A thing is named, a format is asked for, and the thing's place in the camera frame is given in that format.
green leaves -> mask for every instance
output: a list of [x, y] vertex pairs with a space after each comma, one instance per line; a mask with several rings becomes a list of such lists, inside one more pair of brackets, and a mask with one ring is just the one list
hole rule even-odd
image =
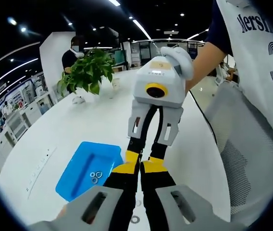
[[93, 94], [99, 95], [100, 87], [98, 83], [92, 83], [89, 88], [90, 88], [90, 92], [92, 92]]
[[71, 66], [72, 72], [69, 75], [65, 74], [65, 72], [62, 73], [62, 79], [57, 86], [58, 91], [63, 96], [63, 91], [67, 87], [74, 93], [78, 87], [83, 88], [87, 92], [99, 94], [101, 77], [105, 76], [110, 82], [113, 79], [112, 65], [114, 65], [114, 60], [108, 53], [94, 48]]

white table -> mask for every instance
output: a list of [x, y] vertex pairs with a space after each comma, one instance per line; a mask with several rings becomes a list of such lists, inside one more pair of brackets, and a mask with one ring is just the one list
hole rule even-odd
[[[18, 141], [3, 166], [0, 190], [3, 197], [25, 224], [53, 220], [66, 201], [55, 187], [83, 141], [118, 145], [126, 151], [128, 119], [131, 114], [132, 86], [136, 71], [116, 73], [121, 88], [113, 99], [106, 95], [111, 84], [103, 82], [102, 96], [92, 103], [72, 104], [73, 94], [48, 110]], [[230, 220], [230, 198], [226, 174], [211, 131], [190, 94], [183, 105], [184, 114], [179, 134], [168, 148], [165, 166], [177, 184], [186, 184], [210, 201], [214, 213]], [[157, 113], [148, 132], [143, 159], [147, 159], [159, 123]], [[31, 174], [47, 150], [53, 152], [39, 174], [29, 195], [25, 193]], [[137, 199], [142, 200], [141, 187]], [[136, 207], [134, 214], [141, 222], [130, 223], [129, 230], [149, 230], [145, 209]]]

black cable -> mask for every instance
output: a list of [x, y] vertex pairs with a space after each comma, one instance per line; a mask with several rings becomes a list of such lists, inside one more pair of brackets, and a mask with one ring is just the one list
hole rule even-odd
[[218, 143], [217, 143], [217, 138], [216, 138], [216, 136], [215, 136], [215, 134], [214, 134], [214, 131], [213, 131], [213, 129], [212, 129], [212, 126], [211, 126], [211, 124], [210, 124], [209, 120], [207, 119], [207, 117], [205, 116], [204, 112], [203, 112], [203, 111], [202, 111], [202, 109], [200, 108], [200, 106], [199, 106], [199, 104], [198, 104], [197, 100], [195, 99], [195, 97], [194, 97], [194, 95], [193, 95], [192, 91], [189, 91], [189, 92], [191, 93], [192, 98], [194, 99], [194, 101], [195, 101], [196, 105], [198, 106], [198, 108], [199, 108], [200, 112], [202, 112], [203, 117], [204, 117], [204, 119], [206, 120], [207, 124], [209, 125], [209, 127], [210, 127], [210, 129], [211, 129], [211, 132], [212, 132], [212, 134], [213, 134], [213, 137], [214, 137], [215, 143], [216, 143], [216, 144], [218, 144]]

black shirt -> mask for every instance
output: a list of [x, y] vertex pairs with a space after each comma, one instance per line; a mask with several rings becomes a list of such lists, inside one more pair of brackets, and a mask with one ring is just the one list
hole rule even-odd
[[212, 5], [212, 22], [206, 41], [212, 43], [224, 53], [233, 56], [228, 31], [216, 0], [213, 1]]
[[62, 57], [63, 69], [74, 65], [77, 59], [78, 58], [74, 55], [74, 53], [71, 50], [66, 51]]

yellow camera ring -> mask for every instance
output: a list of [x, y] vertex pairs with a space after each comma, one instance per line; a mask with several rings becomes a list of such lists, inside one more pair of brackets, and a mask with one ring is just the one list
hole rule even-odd
[[149, 96], [153, 98], [162, 98], [167, 95], [167, 88], [159, 83], [149, 83], [145, 87], [146, 92]]

